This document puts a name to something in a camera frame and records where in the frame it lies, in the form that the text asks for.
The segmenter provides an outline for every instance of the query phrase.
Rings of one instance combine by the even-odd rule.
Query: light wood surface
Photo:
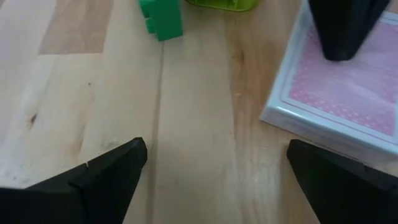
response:
[[[318,223],[285,158],[298,137],[258,120],[299,5],[182,2],[184,36],[158,42],[135,0],[0,0],[0,185],[142,136],[125,223]]]

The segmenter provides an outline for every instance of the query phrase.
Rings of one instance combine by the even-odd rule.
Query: green block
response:
[[[182,21],[178,0],[139,0],[147,30],[159,41],[182,35]]]

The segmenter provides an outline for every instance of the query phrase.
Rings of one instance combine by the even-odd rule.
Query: black object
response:
[[[26,189],[0,189],[1,223],[122,223],[146,160],[135,138]]]
[[[287,158],[320,223],[398,223],[397,177],[299,140]]]
[[[308,0],[326,59],[352,59],[391,0]]]

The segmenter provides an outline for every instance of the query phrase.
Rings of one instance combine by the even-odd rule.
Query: pink box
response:
[[[331,62],[304,1],[261,119],[363,162],[398,155],[398,15]]]

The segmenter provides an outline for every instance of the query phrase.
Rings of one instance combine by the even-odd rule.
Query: lime green container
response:
[[[187,2],[196,6],[242,12],[254,8],[259,0],[187,0]]]

